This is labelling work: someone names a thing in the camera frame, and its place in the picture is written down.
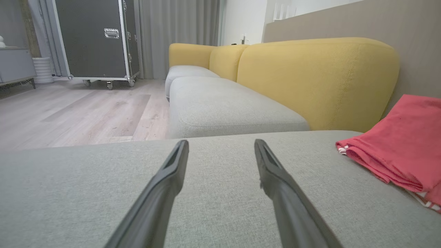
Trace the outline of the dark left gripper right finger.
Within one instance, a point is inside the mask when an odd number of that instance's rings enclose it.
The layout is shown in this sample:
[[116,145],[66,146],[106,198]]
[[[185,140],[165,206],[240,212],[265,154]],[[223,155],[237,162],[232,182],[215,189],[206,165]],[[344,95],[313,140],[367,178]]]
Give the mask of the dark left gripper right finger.
[[284,248],[341,248],[326,224],[293,177],[262,139],[255,140],[260,187],[274,205]]

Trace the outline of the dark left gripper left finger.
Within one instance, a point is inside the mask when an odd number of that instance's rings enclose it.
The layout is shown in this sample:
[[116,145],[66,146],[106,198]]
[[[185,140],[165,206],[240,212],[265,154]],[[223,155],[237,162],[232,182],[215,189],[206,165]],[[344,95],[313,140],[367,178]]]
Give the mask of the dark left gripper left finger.
[[106,248],[162,248],[174,199],[181,192],[189,143],[180,140],[122,219]]

